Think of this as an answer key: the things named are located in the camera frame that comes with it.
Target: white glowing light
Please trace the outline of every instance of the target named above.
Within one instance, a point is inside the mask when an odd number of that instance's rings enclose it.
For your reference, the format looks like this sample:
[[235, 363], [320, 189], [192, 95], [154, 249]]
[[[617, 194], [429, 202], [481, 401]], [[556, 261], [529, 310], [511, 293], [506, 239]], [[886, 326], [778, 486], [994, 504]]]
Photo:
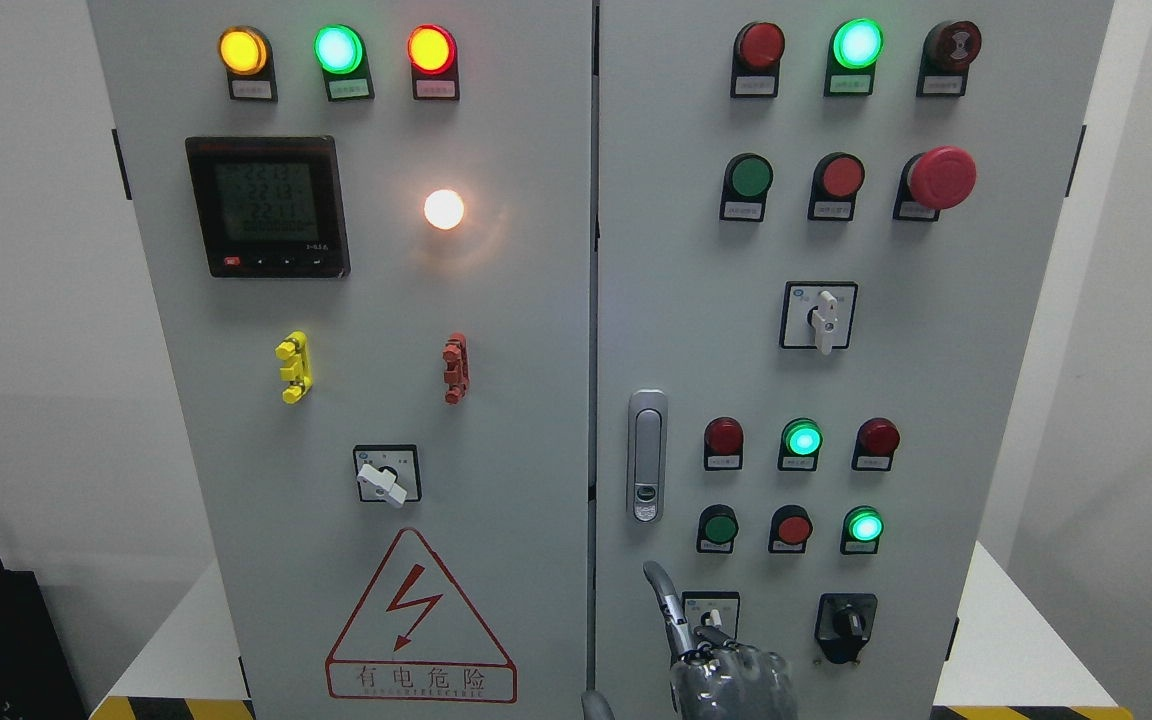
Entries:
[[448, 232], [465, 219], [465, 202], [454, 190], [434, 190], [425, 199], [425, 219], [440, 232]]

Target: warning triangle sign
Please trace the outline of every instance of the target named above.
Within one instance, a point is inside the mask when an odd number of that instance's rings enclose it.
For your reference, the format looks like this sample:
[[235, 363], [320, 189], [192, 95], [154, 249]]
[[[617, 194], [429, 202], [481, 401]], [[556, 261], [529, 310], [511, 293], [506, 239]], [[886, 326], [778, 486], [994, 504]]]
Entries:
[[518, 670], [429, 546], [403, 528], [326, 659], [351, 700], [515, 702]]

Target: white switch handle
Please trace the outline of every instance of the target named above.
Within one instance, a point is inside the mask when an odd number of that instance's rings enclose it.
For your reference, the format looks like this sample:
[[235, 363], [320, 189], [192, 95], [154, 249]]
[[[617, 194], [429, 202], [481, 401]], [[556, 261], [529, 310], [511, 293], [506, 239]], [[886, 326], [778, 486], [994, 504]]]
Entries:
[[812, 324], [814, 346], [820, 355], [833, 353], [838, 328], [838, 297], [828, 290], [821, 290], [817, 296], [817, 306], [813, 306], [808, 321]]
[[397, 475], [389, 470], [363, 465], [358, 468], [358, 486], [362, 487], [362, 495], [379, 497], [393, 507], [402, 507], [407, 502], [407, 491], [399, 486]]

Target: gray metal panel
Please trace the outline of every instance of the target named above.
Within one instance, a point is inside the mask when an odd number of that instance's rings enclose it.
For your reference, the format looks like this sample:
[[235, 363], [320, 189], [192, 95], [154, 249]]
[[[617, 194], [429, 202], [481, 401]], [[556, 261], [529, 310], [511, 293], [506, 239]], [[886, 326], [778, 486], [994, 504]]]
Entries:
[[[575, 714], [586, 642], [590, 5], [93, 0], [91, 14], [257, 712]], [[326, 103], [311, 44], [335, 22], [364, 38], [372, 101]], [[404, 41], [425, 22], [456, 35], [460, 103], [411, 99]], [[276, 104], [229, 100], [217, 38], [230, 24], [270, 38]], [[209, 276], [184, 138], [320, 132], [338, 142], [351, 276]], [[453, 234], [420, 214], [439, 187], [467, 200]], [[274, 346], [293, 329], [308, 334], [316, 382], [283, 406]], [[446, 406], [440, 351], [456, 331], [472, 384]], [[419, 446], [419, 505], [358, 502], [357, 444]], [[328, 697], [324, 660], [407, 525], [517, 665], [516, 705]]]
[[[803, 717], [920, 720], [932, 705], [961, 585], [1043, 282], [1111, 1], [1047, 3], [630, 3], [604, 0], [600, 58], [598, 606], [596, 687], [622, 717], [667, 717], [666, 644], [641, 566], [680, 591], [740, 591], [741, 639], [794, 666]], [[824, 99], [833, 29], [878, 18], [887, 45], [872, 97]], [[786, 31], [780, 97], [732, 100], [732, 40], [751, 20]], [[963, 99], [916, 99], [925, 33], [983, 31]], [[902, 165], [954, 143], [979, 182], [938, 223], [893, 222]], [[850, 223], [809, 222], [817, 161], [867, 169]], [[717, 219], [723, 166], [758, 152], [776, 173], [763, 223]], [[855, 281], [851, 346], [781, 350], [787, 281]], [[669, 502], [634, 523], [621, 498], [626, 401], [668, 393]], [[730, 415], [745, 464], [705, 473], [702, 434]], [[780, 473], [778, 433], [819, 420], [814, 473]], [[850, 470], [856, 429], [900, 427], [890, 473]], [[732, 555], [699, 555], [705, 506], [736, 510]], [[805, 555], [770, 555], [772, 513], [812, 514]], [[841, 556], [861, 503], [887, 520], [877, 556]], [[819, 596], [878, 596], [859, 665], [814, 664]]]

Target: yellow terminal block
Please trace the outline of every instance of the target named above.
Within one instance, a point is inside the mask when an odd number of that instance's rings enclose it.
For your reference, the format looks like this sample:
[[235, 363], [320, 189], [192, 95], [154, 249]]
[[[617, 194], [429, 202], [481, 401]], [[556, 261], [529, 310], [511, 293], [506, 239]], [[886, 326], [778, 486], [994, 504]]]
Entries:
[[296, 406], [314, 387], [314, 372], [310, 369], [310, 340], [301, 331], [293, 332], [283, 338], [283, 342], [278, 343], [274, 355], [283, 362], [278, 370], [280, 381], [287, 382], [283, 402]]

